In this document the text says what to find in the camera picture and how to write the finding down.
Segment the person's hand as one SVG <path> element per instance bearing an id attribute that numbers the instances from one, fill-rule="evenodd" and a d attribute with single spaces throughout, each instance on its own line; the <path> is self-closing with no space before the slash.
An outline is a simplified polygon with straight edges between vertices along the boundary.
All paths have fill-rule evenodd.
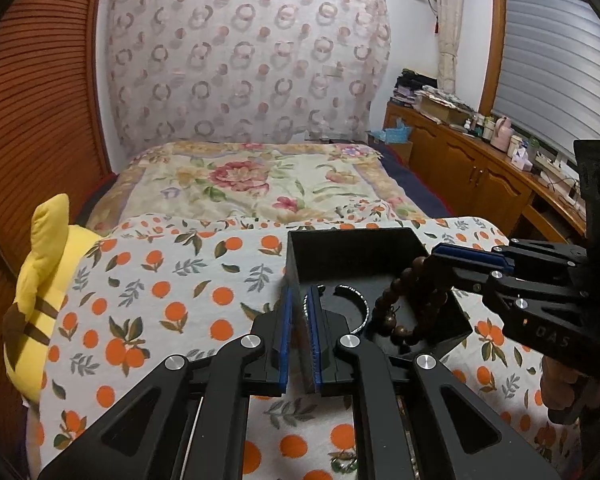
<path id="1" fill-rule="evenodd" d="M 572 425 L 585 404 L 591 378 L 548 356 L 542 359 L 541 394 L 548 417 L 559 425 Z"/>

